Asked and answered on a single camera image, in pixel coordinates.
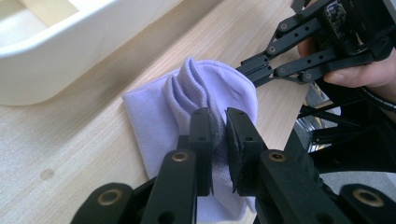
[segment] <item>white tray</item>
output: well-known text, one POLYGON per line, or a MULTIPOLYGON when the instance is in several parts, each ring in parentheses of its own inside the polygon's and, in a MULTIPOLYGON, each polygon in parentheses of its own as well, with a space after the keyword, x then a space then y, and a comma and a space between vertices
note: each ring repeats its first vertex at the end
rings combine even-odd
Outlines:
POLYGON ((0 105, 48 100, 181 1, 0 0, 0 105))

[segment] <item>wooden table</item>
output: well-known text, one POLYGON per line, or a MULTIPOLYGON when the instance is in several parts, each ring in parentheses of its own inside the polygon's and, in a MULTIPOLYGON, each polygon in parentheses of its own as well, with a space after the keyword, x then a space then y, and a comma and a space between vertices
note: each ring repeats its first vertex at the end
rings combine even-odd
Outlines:
MULTIPOLYGON (((68 223, 96 188, 147 181, 121 95, 188 56, 238 66, 265 49, 290 2, 186 0, 47 102, 0 106, 0 223, 68 223)), ((306 90, 283 80, 257 89, 269 148, 285 146, 306 90)))

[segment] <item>wood grain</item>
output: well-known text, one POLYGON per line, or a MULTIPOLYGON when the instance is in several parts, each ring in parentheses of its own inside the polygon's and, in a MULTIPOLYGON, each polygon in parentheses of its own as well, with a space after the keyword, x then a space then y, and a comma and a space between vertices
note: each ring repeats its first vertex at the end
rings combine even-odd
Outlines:
MULTIPOLYGON (((47 102, 0 106, 0 223, 67 223, 96 188, 147 181, 120 96, 189 56, 238 66, 264 50, 289 5, 186 0, 47 102)), ((297 57, 292 50, 278 63, 297 57)), ((257 93, 258 130, 282 149, 306 86, 277 80, 257 93)))

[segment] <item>folded fabric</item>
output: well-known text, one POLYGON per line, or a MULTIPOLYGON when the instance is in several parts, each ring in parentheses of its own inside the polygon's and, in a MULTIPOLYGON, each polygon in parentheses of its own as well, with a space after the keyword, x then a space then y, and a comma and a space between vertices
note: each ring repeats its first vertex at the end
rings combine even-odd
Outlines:
POLYGON ((214 195, 199 197, 198 221, 238 220, 252 198, 233 193, 225 139, 225 110, 245 111, 257 119, 257 96, 253 84, 227 64, 187 59, 180 69, 140 88, 126 92, 122 99, 134 128, 148 177, 156 176, 165 154, 177 148, 180 135, 189 134, 191 113, 208 107, 215 127, 212 176, 214 195))

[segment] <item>white plastic container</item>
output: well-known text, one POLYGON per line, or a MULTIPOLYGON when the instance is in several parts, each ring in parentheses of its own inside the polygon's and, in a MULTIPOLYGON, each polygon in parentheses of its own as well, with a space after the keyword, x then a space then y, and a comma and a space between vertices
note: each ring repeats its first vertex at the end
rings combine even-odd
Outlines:
POLYGON ((182 0, 0 0, 0 105, 48 100, 182 0))

